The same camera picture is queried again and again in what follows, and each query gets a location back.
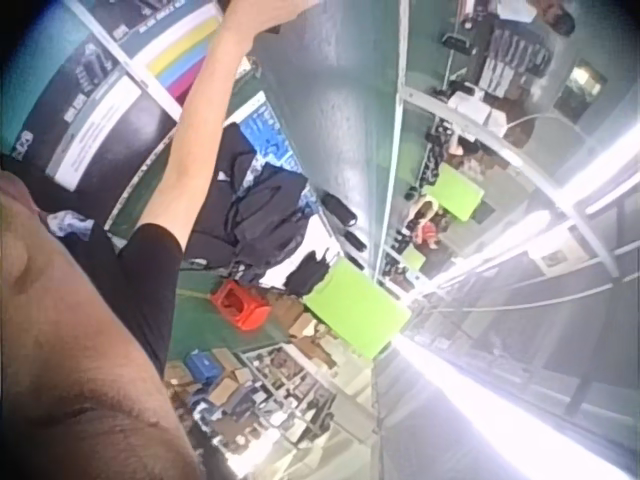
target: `window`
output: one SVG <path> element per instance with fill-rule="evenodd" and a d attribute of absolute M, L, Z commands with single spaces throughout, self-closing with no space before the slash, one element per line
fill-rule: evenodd
<path fill-rule="evenodd" d="M 568 120 L 577 123 L 606 83 L 604 75 L 588 62 L 578 60 L 554 107 Z"/>
<path fill-rule="evenodd" d="M 495 213 L 496 209 L 489 205 L 484 200 L 480 200 L 480 204 L 476 207 L 471 215 L 471 220 L 478 225 L 482 225 L 491 215 Z"/>

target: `hand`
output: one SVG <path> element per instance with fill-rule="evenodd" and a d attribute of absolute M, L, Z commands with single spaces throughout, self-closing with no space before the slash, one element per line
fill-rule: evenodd
<path fill-rule="evenodd" d="M 222 28 L 236 41 L 253 44 L 254 37 L 271 27 L 289 22 L 320 0 L 231 0 Z"/>

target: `black sleeve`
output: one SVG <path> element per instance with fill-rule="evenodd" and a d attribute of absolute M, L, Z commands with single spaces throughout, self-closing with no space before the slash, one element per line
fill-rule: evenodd
<path fill-rule="evenodd" d="M 164 227 L 144 224 L 118 254 L 141 315 L 126 325 L 162 375 L 167 361 L 182 248 Z"/>

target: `person's arm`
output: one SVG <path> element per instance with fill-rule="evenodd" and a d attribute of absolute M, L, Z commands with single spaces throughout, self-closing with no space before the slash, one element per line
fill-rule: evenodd
<path fill-rule="evenodd" d="M 236 71 L 258 33 L 317 0 L 232 0 L 184 105 L 169 163 L 138 225 L 170 231 L 185 249 L 215 169 Z"/>

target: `skin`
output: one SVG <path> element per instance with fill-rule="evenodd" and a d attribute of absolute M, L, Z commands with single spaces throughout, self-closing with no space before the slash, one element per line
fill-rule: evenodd
<path fill-rule="evenodd" d="M 184 249 L 213 176 L 243 55 L 257 33 L 311 4 L 232 2 L 140 225 L 165 227 Z M 2 192 L 2 433 L 16 464 L 33 478 L 197 478 L 193 452 L 144 351 L 37 209 L 17 198 L 15 185 Z"/>

